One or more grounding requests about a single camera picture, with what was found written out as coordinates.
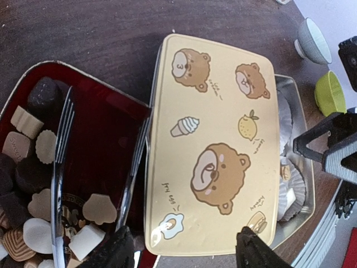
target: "brown bear face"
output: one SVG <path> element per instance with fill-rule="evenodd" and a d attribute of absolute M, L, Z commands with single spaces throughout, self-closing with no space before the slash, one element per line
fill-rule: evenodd
<path fill-rule="evenodd" d="M 218 207 L 222 215 L 232 212 L 234 197 L 244 185 L 250 167 L 248 155 L 237 154 L 227 144 L 212 144 L 199 156 L 191 190 L 200 202 Z"/>
<path fill-rule="evenodd" d="M 207 92 L 207 79 L 210 74 L 211 57 L 193 49 L 181 49 L 175 53 L 172 62 L 172 75 L 175 81 L 195 87 L 199 92 Z"/>
<path fill-rule="evenodd" d="M 259 72 L 258 64 L 239 65 L 235 71 L 235 80 L 239 85 L 240 91 L 249 99 L 258 99 L 261 96 L 265 99 L 270 99 L 270 92 L 262 74 Z"/>

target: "yellow tin lid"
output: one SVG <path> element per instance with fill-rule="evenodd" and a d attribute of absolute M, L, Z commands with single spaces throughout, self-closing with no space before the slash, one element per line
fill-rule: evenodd
<path fill-rule="evenodd" d="M 147 248 L 166 256 L 234 253 L 243 226 L 269 245 L 279 192 L 271 62 L 173 34 L 162 44 L 155 90 Z"/>

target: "light blue bowl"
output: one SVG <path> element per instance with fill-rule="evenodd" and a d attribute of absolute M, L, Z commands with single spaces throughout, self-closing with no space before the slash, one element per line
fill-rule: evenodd
<path fill-rule="evenodd" d="M 332 63 L 329 45 L 319 27 L 310 18 L 306 18 L 299 27 L 295 49 L 304 59 L 317 64 Z"/>

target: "dark wood surface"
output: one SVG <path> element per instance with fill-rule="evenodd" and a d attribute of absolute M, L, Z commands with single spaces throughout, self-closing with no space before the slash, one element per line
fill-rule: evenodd
<path fill-rule="evenodd" d="M 308 127 L 323 116 L 313 90 L 326 66 L 302 60 L 293 42 L 303 20 L 293 2 L 274 0 L 1 0 L 0 106 L 33 64 L 65 61 L 148 102 L 158 48 L 173 31 L 240 47 L 266 56 L 275 72 L 299 87 Z M 322 150 L 324 140 L 315 142 Z M 316 210 L 295 235 L 276 249 L 292 262 L 314 231 L 338 180 L 315 165 Z M 163 257 L 159 267 L 234 267 L 233 256 Z"/>

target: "green cup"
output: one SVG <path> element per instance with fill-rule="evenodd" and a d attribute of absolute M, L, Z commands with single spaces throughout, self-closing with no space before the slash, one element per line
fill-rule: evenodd
<path fill-rule="evenodd" d="M 317 81 L 315 101 L 324 116 L 334 112 L 347 112 L 341 84 L 333 71 L 329 71 Z"/>

